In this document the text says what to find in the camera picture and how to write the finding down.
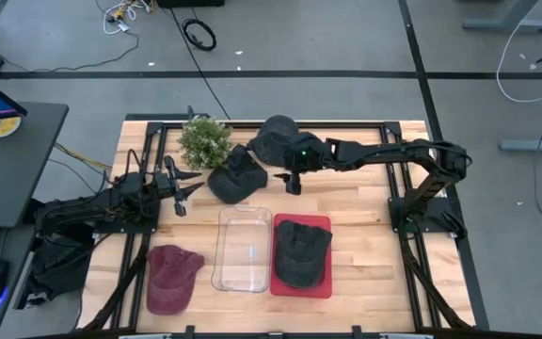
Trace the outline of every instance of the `clear plastic container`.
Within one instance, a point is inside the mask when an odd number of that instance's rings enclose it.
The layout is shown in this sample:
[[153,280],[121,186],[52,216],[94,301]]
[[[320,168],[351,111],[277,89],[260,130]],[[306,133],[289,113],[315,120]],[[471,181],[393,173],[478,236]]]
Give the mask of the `clear plastic container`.
[[260,207],[225,207],[218,216],[213,286],[263,292],[269,286],[273,215]]

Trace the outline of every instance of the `red plate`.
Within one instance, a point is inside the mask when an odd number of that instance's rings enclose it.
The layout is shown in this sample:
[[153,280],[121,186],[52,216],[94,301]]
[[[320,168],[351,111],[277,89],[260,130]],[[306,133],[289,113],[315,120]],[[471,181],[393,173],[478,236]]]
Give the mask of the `red plate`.
[[283,283],[275,274],[275,247],[278,242],[276,228],[284,220],[317,226],[331,232],[331,221],[323,216],[278,214],[273,218],[273,250],[271,252],[271,294],[274,296],[327,299],[331,297],[331,244],[327,247],[326,266],[321,282],[311,288],[293,288]]

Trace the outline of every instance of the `black cloth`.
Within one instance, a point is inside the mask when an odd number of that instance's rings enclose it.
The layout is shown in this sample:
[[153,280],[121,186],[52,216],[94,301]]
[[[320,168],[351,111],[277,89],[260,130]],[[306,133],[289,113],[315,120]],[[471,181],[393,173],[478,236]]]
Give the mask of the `black cloth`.
[[238,203],[267,186],[267,172],[248,154],[243,145],[231,150],[225,165],[214,169],[208,187],[224,203]]
[[332,233],[322,228],[284,220],[277,228],[275,271],[291,287],[314,287],[324,274]]
[[247,147],[267,165],[284,167],[285,150],[290,138],[298,134],[298,125],[292,119],[277,115],[267,119]]
[[30,304],[41,304],[57,296],[83,288],[94,246],[93,228],[84,223],[70,225],[57,234],[48,235],[35,250],[27,280]]

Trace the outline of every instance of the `potted plant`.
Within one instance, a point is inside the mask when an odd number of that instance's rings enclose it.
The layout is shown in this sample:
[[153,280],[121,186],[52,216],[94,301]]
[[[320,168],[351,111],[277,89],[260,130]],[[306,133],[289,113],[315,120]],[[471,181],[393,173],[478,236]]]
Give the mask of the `potted plant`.
[[195,117],[179,138],[183,161],[192,170],[221,167],[231,150],[231,128],[214,118]]

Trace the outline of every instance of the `concrete floor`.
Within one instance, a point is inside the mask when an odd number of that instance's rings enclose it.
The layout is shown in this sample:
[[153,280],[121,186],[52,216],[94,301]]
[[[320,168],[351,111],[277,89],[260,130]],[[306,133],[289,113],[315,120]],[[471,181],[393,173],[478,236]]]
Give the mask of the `concrete floor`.
[[[100,0],[102,6],[116,1]],[[513,1],[408,0],[428,72],[494,72],[507,35],[461,29],[464,17],[502,15]],[[180,20],[188,9],[176,10]],[[196,51],[204,71],[415,71],[396,1],[228,0],[198,8],[218,38],[212,53]],[[542,2],[531,16],[542,19]],[[139,48],[119,62],[80,72],[194,71],[174,23],[164,14],[137,13],[129,22]],[[106,36],[95,4],[8,0],[0,16],[0,53],[27,69],[76,66],[117,56],[132,37]],[[542,35],[516,36],[503,69],[529,72],[542,57]],[[18,69],[6,66],[5,72]],[[534,72],[541,72],[542,65]],[[234,119],[286,114],[295,119],[426,120],[418,81],[377,78],[215,78],[215,93]],[[542,96],[542,80],[503,82],[518,98]],[[58,139],[111,163],[127,113],[177,113],[192,105],[222,117],[201,79],[0,80],[18,101],[64,103],[71,111]],[[533,196],[530,154],[502,153],[502,138],[536,138],[542,103],[515,104],[493,80],[430,80],[444,137],[474,158],[457,186],[491,329],[542,333],[542,217]],[[97,175],[54,151],[96,186]],[[87,195],[67,169],[48,164],[36,197]],[[542,155],[539,162],[542,199]],[[78,294],[47,307],[8,313],[0,338],[71,329]]]

